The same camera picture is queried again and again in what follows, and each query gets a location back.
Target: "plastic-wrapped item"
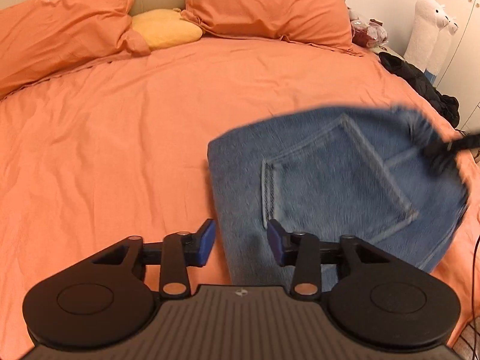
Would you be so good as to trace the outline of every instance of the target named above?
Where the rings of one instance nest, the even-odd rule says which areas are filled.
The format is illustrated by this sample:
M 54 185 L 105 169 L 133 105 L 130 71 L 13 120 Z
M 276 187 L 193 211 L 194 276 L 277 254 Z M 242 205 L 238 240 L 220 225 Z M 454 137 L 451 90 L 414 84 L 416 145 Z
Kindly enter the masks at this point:
M 388 42 L 387 30 L 381 21 L 370 19 L 365 23 L 361 19 L 351 22 L 353 42 L 362 47 L 373 48 Z

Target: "black circular cover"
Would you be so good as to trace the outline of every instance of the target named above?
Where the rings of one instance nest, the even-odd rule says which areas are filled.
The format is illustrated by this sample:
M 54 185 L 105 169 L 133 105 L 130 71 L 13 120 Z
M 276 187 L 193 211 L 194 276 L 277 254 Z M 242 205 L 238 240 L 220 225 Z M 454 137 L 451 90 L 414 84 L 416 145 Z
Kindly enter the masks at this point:
M 444 343 L 460 315 L 448 286 L 406 264 L 368 264 L 339 281 L 328 298 L 348 334 L 390 350 Z
M 39 343 L 81 350 L 131 336 L 154 309 L 149 288 L 122 267 L 82 264 L 33 287 L 23 302 L 23 317 Z

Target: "stuffed animal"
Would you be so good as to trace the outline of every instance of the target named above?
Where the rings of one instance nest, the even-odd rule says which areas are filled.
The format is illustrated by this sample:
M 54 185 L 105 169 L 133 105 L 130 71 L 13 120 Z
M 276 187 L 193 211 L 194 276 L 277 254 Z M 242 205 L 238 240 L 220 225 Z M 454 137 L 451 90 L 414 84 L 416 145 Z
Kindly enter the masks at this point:
M 404 58 L 425 71 L 440 29 L 448 25 L 443 6 L 435 0 L 417 0 L 410 42 Z
M 448 50 L 452 44 L 452 37 L 457 31 L 458 24 L 455 22 L 455 17 L 451 17 L 448 20 L 447 26 L 442 28 L 438 33 L 437 43 L 435 43 L 435 47 L 431 52 L 427 64 L 427 69 L 425 70 L 425 75 L 431 83 L 434 83 L 438 73 L 440 73 L 440 69 L 442 68 L 443 62 L 445 62 Z

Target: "jeans back pocket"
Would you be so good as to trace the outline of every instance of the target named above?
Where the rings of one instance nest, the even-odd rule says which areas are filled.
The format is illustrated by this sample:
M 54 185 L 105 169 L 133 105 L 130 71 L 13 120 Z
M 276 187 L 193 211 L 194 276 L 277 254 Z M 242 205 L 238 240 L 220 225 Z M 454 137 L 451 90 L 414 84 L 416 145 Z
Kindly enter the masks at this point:
M 346 115 L 262 162 L 262 218 L 287 231 L 337 242 L 352 234 L 379 242 L 418 215 Z

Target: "black jacket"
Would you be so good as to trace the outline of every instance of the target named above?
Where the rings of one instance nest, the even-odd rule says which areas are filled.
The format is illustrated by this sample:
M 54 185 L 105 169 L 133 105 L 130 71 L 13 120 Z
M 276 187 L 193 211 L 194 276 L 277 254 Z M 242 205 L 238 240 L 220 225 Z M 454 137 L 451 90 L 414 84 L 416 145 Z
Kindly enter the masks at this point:
M 421 70 L 397 56 L 381 52 L 378 57 L 385 69 L 408 82 L 415 92 L 426 99 L 454 128 L 458 126 L 460 115 L 455 97 L 438 92 Z

